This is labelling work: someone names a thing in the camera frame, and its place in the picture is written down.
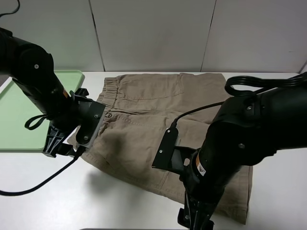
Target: orange label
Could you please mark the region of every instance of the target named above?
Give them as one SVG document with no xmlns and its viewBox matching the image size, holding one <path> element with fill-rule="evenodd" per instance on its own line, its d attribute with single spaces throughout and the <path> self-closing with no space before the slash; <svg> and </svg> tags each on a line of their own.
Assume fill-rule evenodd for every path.
<svg viewBox="0 0 307 230">
<path fill-rule="evenodd" d="M 68 93 L 66 92 L 66 90 L 64 89 L 63 94 L 66 98 L 68 98 Z"/>
<path fill-rule="evenodd" d="M 200 164 L 200 155 L 198 153 L 196 157 L 196 167 L 198 167 L 199 164 Z"/>
</svg>

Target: warning sticker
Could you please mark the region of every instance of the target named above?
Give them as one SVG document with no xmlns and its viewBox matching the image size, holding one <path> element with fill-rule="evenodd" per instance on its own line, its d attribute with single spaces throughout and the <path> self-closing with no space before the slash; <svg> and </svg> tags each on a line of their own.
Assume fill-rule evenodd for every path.
<svg viewBox="0 0 307 230">
<path fill-rule="evenodd" d="M 205 175 L 206 173 L 206 170 L 203 168 L 203 166 L 201 165 L 201 162 L 200 162 L 200 158 L 199 158 L 199 154 L 197 154 L 197 157 L 196 157 L 196 167 L 198 169 L 198 171 L 200 172 L 200 174 L 202 176 Z"/>
</svg>

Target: back pocket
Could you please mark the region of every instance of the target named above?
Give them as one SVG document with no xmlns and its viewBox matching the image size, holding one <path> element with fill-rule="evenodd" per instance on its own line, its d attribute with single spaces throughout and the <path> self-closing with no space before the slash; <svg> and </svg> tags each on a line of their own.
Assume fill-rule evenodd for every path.
<svg viewBox="0 0 307 230">
<path fill-rule="evenodd" d="M 149 100 L 183 93 L 178 74 L 126 75 L 120 82 L 121 99 Z"/>
</svg>

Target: elastic waistband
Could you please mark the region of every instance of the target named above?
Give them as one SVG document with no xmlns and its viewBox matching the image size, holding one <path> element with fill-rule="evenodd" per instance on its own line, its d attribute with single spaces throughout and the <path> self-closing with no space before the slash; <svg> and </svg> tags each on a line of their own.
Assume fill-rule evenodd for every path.
<svg viewBox="0 0 307 230">
<path fill-rule="evenodd" d="M 99 94 L 98 102 L 106 105 L 108 111 L 114 107 L 115 100 L 118 93 L 119 77 L 105 78 L 104 87 L 102 93 Z"/>
</svg>

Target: screw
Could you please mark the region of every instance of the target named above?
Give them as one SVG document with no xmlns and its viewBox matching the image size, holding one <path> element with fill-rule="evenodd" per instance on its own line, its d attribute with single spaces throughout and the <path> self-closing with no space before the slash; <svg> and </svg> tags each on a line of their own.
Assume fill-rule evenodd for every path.
<svg viewBox="0 0 307 230">
<path fill-rule="evenodd" d="M 239 147 L 240 149 L 245 149 L 245 145 L 243 145 L 243 144 L 238 144 L 238 147 Z"/>
</svg>

